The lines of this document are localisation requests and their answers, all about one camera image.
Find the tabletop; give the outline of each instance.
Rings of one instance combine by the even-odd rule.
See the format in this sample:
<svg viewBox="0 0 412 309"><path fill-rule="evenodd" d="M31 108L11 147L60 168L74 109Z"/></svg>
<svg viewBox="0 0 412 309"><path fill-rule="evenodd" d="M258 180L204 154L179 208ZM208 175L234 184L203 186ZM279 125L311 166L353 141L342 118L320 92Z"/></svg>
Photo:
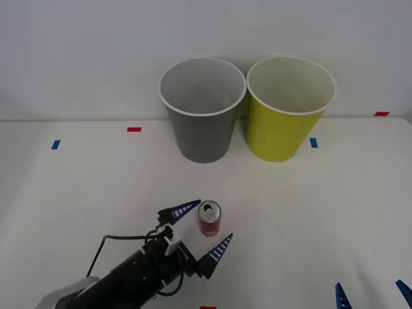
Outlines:
<svg viewBox="0 0 412 309"><path fill-rule="evenodd" d="M192 211L183 242L200 258L233 232L230 247L209 280L144 308L335 308L340 282L354 309L407 309L395 281L412 286L411 124L322 118L283 163L255 157L243 125L221 160L196 164L166 120L1 122L1 308L34 308L86 275L104 235L145 234L200 198L221 205L220 233L203 236ZM106 241L93 275L141 246Z"/></svg>

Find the red tape marker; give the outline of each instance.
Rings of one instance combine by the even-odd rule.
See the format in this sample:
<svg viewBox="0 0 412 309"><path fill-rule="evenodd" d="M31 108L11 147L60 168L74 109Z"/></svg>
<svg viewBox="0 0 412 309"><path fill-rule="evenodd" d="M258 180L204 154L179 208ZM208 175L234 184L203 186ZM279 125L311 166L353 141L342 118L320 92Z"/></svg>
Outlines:
<svg viewBox="0 0 412 309"><path fill-rule="evenodd" d="M142 132L141 127L128 127L127 132Z"/></svg>
<svg viewBox="0 0 412 309"><path fill-rule="evenodd" d="M377 111L374 116L388 116L389 113L389 111Z"/></svg>

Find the blue tape marker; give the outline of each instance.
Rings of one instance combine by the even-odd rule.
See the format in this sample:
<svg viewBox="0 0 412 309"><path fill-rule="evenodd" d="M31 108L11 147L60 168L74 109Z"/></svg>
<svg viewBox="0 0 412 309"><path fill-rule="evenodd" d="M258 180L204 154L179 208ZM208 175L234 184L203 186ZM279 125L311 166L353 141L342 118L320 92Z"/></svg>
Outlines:
<svg viewBox="0 0 412 309"><path fill-rule="evenodd" d="M59 145L60 145L60 140L55 140L51 148L55 150L59 148Z"/></svg>
<svg viewBox="0 0 412 309"><path fill-rule="evenodd" d="M317 148L317 142L316 142L316 138L309 138L310 139L310 145L312 145L312 148Z"/></svg>

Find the tape marker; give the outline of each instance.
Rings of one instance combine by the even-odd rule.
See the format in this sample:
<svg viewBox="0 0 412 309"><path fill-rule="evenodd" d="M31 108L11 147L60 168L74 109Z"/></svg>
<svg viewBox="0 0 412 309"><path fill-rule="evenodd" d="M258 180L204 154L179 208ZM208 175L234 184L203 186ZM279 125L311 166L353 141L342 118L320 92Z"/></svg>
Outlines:
<svg viewBox="0 0 412 309"><path fill-rule="evenodd" d="M60 140L55 140L51 148L53 150L56 150L57 148L59 148L59 145L60 145Z"/></svg>
<svg viewBox="0 0 412 309"><path fill-rule="evenodd" d="M388 116L390 111L377 111L374 116Z"/></svg>
<svg viewBox="0 0 412 309"><path fill-rule="evenodd" d="M142 132L141 127L128 127L127 132Z"/></svg>
<svg viewBox="0 0 412 309"><path fill-rule="evenodd" d="M310 145L312 145L312 148L317 148L317 142L316 142L316 138L309 138L310 139Z"/></svg>

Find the red can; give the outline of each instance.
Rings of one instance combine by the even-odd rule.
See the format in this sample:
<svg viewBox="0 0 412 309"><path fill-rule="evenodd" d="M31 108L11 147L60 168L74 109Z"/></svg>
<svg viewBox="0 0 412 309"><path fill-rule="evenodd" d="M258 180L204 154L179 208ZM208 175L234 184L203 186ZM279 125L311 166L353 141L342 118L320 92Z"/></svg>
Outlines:
<svg viewBox="0 0 412 309"><path fill-rule="evenodd" d="M199 227L203 235L215 236L220 230L221 208L215 201L204 201L198 208Z"/></svg>

